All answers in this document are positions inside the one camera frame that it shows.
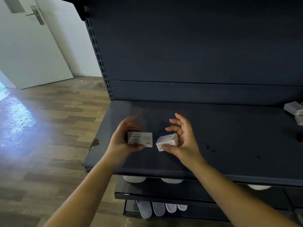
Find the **left hand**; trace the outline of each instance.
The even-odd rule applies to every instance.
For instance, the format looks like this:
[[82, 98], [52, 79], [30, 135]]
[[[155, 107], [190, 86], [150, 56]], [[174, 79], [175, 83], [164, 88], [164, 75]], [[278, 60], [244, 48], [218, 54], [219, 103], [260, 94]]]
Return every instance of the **left hand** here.
[[144, 148], [144, 145], [141, 144], [127, 144], [127, 140], [125, 140], [128, 130], [139, 128], [138, 125], [132, 123], [136, 118], [137, 116], [131, 116], [124, 119], [112, 135], [103, 159], [106, 159], [114, 168], [117, 168], [132, 152]]

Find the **white door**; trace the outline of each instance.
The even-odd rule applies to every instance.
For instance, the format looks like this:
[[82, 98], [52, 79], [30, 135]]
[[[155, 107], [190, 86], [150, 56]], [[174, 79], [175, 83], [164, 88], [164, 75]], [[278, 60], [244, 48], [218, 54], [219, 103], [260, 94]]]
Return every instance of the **white door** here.
[[73, 78], [35, 0], [0, 0], [0, 70], [21, 89]]

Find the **hand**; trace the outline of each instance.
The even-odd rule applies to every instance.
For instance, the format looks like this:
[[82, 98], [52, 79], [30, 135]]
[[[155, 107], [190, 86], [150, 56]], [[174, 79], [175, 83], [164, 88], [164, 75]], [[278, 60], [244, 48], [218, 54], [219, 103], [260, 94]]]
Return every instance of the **hand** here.
[[138, 125], [132, 123], [136, 117], [128, 117], [119, 124], [103, 156], [114, 168], [117, 168], [132, 152], [144, 148], [144, 145], [141, 144], [127, 144], [125, 139], [128, 130], [139, 128]]
[[163, 144], [162, 149], [166, 152], [172, 153], [178, 157], [181, 163], [188, 169], [197, 164], [206, 163], [202, 157], [190, 122], [182, 115], [176, 113], [176, 119], [170, 119], [171, 123], [179, 126], [170, 126], [165, 128], [167, 131], [175, 131], [179, 137], [179, 146], [172, 146]]

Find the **laminate flooring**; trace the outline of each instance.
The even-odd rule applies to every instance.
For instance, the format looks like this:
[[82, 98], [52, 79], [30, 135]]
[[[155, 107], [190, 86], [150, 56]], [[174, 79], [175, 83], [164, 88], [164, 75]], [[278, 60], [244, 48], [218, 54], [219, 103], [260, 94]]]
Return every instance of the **laminate flooring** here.
[[[87, 175], [81, 165], [110, 104], [101, 77], [0, 92], [0, 226], [41, 227]], [[225, 226], [123, 216], [113, 176], [92, 227]]]

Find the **white box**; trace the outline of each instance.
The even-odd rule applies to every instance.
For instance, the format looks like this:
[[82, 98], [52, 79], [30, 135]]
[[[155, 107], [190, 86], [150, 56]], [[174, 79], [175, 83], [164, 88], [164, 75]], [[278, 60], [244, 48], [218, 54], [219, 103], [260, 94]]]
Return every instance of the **white box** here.
[[170, 144], [173, 146], [178, 146], [178, 144], [179, 144], [178, 134], [175, 133], [175, 134], [171, 134], [171, 135], [161, 136], [160, 138], [158, 138], [158, 140], [156, 141], [156, 146], [159, 151], [164, 151], [162, 149], [162, 144]]
[[284, 105], [284, 110], [288, 111], [289, 113], [295, 116], [298, 116], [303, 114], [303, 105], [298, 102], [286, 103]]
[[145, 147], [152, 147], [152, 133], [150, 132], [128, 132], [128, 144], [142, 144]]
[[303, 116], [295, 116], [294, 119], [299, 125], [303, 126]]

